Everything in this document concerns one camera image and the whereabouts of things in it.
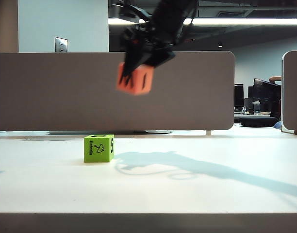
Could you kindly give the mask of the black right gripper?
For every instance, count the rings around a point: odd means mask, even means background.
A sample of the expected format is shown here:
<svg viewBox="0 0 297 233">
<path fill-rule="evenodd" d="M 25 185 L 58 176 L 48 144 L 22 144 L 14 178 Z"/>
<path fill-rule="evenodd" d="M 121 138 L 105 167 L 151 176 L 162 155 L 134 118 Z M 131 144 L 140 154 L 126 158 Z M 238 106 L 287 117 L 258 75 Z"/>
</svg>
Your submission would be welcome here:
<svg viewBox="0 0 297 233">
<path fill-rule="evenodd" d="M 169 48 L 183 41 L 182 19 L 153 19 L 128 26 L 122 33 L 122 50 L 125 51 L 120 81 L 147 60 L 147 65 L 158 67 L 173 59 L 176 55 Z M 144 51 L 145 46 L 154 50 Z"/>
</svg>

